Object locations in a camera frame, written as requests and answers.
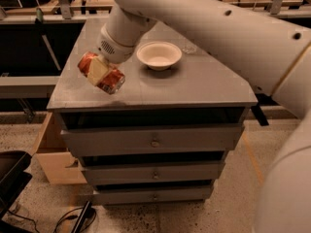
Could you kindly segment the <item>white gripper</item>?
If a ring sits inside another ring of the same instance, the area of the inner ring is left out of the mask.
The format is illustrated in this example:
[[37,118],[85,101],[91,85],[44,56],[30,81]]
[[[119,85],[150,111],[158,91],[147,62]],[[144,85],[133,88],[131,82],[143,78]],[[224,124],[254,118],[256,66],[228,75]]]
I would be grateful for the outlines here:
[[97,86],[109,73],[109,62],[125,62],[134,52],[135,34],[131,30],[111,28],[104,24],[98,35],[96,47],[103,57],[95,56],[89,64],[87,79]]

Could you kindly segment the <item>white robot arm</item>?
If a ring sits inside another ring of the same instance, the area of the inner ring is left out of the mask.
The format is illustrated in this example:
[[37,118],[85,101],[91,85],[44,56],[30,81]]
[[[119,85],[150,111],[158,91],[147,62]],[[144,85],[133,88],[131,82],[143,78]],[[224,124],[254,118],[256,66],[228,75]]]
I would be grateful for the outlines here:
[[161,21],[300,120],[262,186],[252,233],[311,233],[311,30],[218,0],[114,0],[99,38],[133,53]]

